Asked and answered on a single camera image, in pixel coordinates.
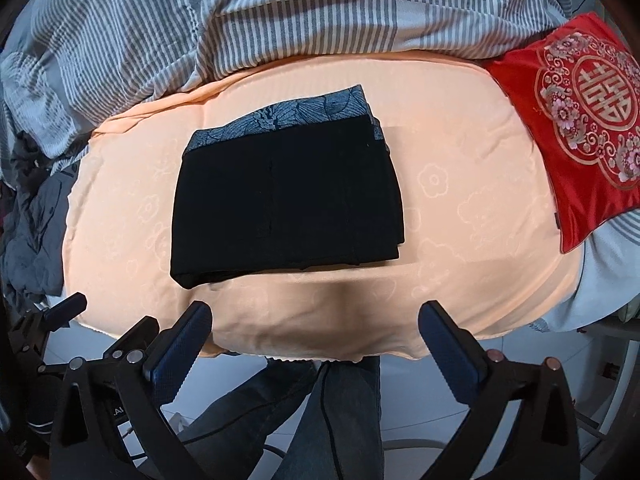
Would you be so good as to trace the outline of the black pants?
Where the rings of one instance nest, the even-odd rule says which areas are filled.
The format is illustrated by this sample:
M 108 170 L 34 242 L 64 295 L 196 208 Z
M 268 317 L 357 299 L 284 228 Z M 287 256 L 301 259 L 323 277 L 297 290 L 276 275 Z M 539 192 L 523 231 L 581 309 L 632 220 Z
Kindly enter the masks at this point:
M 182 154 L 169 274 L 185 289 L 395 260 L 404 240 L 390 149 L 360 86 L 200 129 Z

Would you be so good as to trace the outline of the dark grey clothing pile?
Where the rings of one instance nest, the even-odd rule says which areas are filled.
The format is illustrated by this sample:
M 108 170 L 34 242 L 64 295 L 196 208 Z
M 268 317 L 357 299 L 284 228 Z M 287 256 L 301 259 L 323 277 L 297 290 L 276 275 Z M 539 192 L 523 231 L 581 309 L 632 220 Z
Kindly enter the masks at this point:
M 21 132 L 10 169 L 15 177 L 12 208 L 3 221 L 1 283 L 6 303 L 17 311 L 63 289 L 62 243 L 68 196 L 78 176 L 77 162 L 53 170 L 32 138 Z

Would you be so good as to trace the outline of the light blue bed sheet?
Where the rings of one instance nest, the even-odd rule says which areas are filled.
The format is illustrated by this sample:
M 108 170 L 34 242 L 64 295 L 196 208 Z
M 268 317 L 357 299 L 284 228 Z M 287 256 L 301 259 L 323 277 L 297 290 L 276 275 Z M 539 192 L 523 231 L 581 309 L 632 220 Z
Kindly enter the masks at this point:
M 541 333 L 577 330 L 639 296 L 639 211 L 605 221 L 582 244 L 576 290 L 530 324 Z

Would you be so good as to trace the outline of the peach bed blanket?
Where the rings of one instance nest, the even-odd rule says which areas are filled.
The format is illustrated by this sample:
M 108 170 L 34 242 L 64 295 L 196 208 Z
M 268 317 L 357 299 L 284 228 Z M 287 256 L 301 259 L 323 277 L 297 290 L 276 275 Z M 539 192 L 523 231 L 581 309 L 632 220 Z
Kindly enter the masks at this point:
M 179 287 L 170 219 L 192 133 L 353 86 L 390 147 L 405 211 L 399 258 Z M 64 285 L 87 297 L 81 324 L 118 337 L 145 315 L 171 326 L 201 300 L 214 316 L 209 354 L 420 359 L 425 301 L 478 338 L 500 337 L 570 296 L 582 264 L 579 250 L 560 251 L 541 154 L 498 84 L 424 51 L 289 58 L 137 105 L 96 128 L 68 202 Z

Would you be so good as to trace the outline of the grey striped duvet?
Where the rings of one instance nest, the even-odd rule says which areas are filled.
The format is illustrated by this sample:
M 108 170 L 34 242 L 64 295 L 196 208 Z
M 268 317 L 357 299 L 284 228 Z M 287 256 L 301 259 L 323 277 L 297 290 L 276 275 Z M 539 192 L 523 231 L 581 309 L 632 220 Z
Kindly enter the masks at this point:
M 130 107 L 279 58 L 427 50 L 492 58 L 570 0 L 30 0 L 1 51 L 1 158 L 50 159 Z

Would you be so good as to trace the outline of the red embroidered cushion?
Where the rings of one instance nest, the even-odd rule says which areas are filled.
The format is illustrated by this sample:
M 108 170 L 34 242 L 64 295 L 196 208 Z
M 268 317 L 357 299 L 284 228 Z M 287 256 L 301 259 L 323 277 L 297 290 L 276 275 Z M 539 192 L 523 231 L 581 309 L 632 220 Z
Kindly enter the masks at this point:
M 597 14 L 484 65 L 544 160 L 561 252 L 639 206 L 639 64 Z

